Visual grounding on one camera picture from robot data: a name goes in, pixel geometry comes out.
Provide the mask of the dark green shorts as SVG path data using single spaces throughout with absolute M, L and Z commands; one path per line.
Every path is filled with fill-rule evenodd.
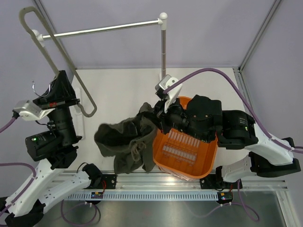
M 158 128 L 144 116 L 152 111 L 145 102 L 135 117 L 99 125 L 94 141 L 102 156 L 114 157 L 115 174 L 129 174 L 140 167 L 149 173 L 154 168 L 153 142 Z

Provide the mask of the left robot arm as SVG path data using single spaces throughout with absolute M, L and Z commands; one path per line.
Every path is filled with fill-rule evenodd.
M 101 185 L 101 171 L 94 164 L 86 164 L 72 179 L 49 187 L 77 157 L 81 136 L 76 134 L 70 107 L 79 103 L 66 72 L 61 70 L 42 96 L 20 101 L 13 109 L 12 120 L 22 118 L 37 122 L 47 117 L 49 122 L 47 131 L 25 139 L 27 152 L 37 166 L 11 196 L 1 198 L 0 212 L 7 214 L 5 226 L 32 227 L 69 195 Z

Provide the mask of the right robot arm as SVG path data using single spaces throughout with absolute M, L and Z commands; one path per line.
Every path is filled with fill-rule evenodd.
M 301 171 L 293 156 L 293 140 L 266 135 L 256 119 L 240 110 L 223 110 L 219 100 L 194 96 L 185 108 L 177 98 L 156 103 L 155 124 L 163 134 L 175 129 L 205 143 L 217 141 L 220 148 L 246 149 L 241 160 L 216 168 L 214 182 L 224 188 L 247 176 L 274 178 Z

